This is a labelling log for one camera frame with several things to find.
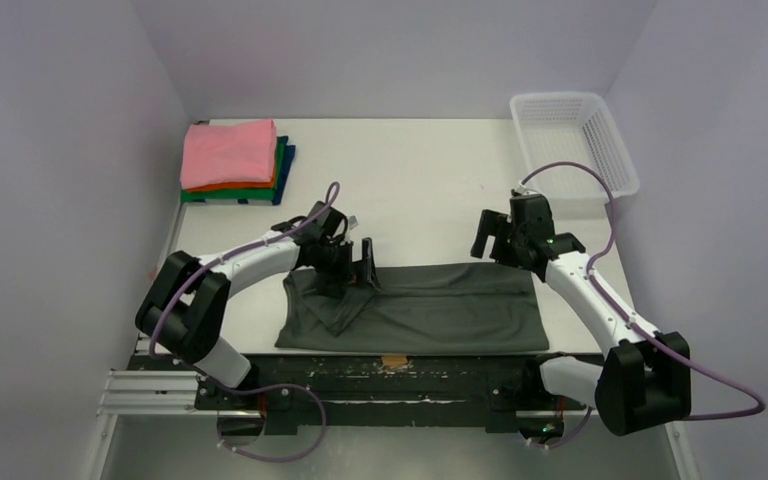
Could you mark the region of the dark grey t shirt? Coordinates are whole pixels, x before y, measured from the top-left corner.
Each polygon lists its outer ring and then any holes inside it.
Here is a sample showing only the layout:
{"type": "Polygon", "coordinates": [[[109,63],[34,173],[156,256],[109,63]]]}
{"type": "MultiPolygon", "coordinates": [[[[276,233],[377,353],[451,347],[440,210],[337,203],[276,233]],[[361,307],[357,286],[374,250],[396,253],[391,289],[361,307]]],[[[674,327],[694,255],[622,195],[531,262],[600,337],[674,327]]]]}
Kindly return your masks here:
{"type": "Polygon", "coordinates": [[[311,270],[283,281],[276,347],[357,354],[519,354],[549,348],[532,276],[494,263],[381,268],[380,286],[317,293],[311,270]]]}

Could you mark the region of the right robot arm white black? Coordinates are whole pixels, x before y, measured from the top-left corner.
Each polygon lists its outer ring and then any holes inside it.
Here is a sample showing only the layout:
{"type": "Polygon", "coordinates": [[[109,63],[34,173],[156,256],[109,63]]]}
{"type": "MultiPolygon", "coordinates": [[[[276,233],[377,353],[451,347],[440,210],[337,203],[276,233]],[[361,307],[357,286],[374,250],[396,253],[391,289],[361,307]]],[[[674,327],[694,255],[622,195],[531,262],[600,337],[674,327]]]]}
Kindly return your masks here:
{"type": "Polygon", "coordinates": [[[481,212],[471,256],[536,275],[579,317],[603,357],[601,365],[564,353],[539,357],[521,381],[524,399],[544,407],[567,397],[596,409],[617,436],[687,418],[692,400],[684,337],[633,314],[583,243],[556,232],[545,196],[514,193],[509,208],[481,212]]]}

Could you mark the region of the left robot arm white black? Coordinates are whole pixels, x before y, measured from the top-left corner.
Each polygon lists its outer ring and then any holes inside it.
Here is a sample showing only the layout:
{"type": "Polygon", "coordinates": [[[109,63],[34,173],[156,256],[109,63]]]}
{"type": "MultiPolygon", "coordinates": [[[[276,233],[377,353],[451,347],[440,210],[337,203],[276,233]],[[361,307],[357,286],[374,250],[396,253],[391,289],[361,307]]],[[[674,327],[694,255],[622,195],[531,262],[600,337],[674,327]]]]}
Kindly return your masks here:
{"type": "Polygon", "coordinates": [[[349,238],[356,222],[318,201],[307,215],[273,225],[257,239],[226,252],[193,256],[170,254],[139,307],[136,328],[219,385],[232,408],[244,409],[257,399],[253,366],[221,335],[228,301],[243,290],[277,274],[301,270],[313,276],[317,294],[342,300],[354,289],[377,289],[373,242],[361,241],[353,257],[349,238]]]}

